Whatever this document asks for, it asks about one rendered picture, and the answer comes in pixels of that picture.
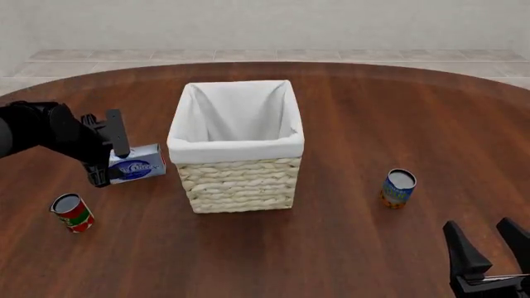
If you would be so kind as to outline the blue white cream cheese box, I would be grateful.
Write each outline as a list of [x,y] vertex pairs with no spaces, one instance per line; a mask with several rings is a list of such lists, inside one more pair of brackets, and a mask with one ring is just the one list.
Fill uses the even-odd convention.
[[166,163],[161,153],[161,146],[154,143],[130,148],[127,158],[119,158],[114,151],[111,151],[108,169],[113,173],[110,183],[115,185],[165,175]]

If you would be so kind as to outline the blue and yellow tin can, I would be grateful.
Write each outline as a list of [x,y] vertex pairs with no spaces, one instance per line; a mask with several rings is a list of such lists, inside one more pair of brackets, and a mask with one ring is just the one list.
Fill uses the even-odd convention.
[[403,208],[417,185],[417,178],[410,171],[395,168],[388,172],[380,191],[383,204],[391,209]]

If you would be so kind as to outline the woven basket with white liner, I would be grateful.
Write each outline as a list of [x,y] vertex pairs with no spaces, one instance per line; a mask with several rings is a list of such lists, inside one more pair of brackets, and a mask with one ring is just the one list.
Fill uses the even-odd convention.
[[187,84],[166,140],[197,214],[291,208],[304,143],[286,80]]

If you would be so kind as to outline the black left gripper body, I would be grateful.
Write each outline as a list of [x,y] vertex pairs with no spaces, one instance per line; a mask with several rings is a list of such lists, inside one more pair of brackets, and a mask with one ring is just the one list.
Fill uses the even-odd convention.
[[84,153],[88,161],[83,161],[89,182],[96,188],[110,185],[108,174],[108,159],[112,149],[110,140],[103,135],[104,122],[97,121],[92,113],[81,116],[81,123],[89,129],[88,144],[84,146]]

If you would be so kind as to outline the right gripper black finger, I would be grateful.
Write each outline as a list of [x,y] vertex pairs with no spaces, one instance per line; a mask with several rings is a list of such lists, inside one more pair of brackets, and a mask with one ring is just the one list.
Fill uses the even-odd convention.
[[502,218],[496,228],[510,248],[521,272],[530,275],[530,233],[511,218]]
[[468,240],[459,225],[449,220],[443,233],[450,259],[450,277],[485,277],[493,264]]

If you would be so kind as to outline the small dark plate on stalk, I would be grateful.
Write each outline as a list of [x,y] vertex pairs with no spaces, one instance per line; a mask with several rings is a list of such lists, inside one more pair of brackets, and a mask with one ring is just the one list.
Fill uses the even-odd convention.
[[118,109],[110,109],[106,112],[105,133],[112,143],[114,155],[119,158],[127,158],[130,153],[130,146],[123,117]]

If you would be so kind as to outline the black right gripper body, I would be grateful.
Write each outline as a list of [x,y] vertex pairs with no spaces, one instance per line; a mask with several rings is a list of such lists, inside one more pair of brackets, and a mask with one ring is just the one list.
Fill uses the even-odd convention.
[[455,298],[530,298],[530,273],[466,279],[451,272],[450,288]]

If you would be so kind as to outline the red and green tin can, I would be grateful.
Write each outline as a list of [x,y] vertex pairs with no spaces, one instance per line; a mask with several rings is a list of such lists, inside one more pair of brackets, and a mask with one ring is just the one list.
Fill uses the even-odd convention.
[[56,215],[71,233],[83,233],[95,222],[93,213],[76,193],[67,193],[56,198],[50,206],[50,212]]

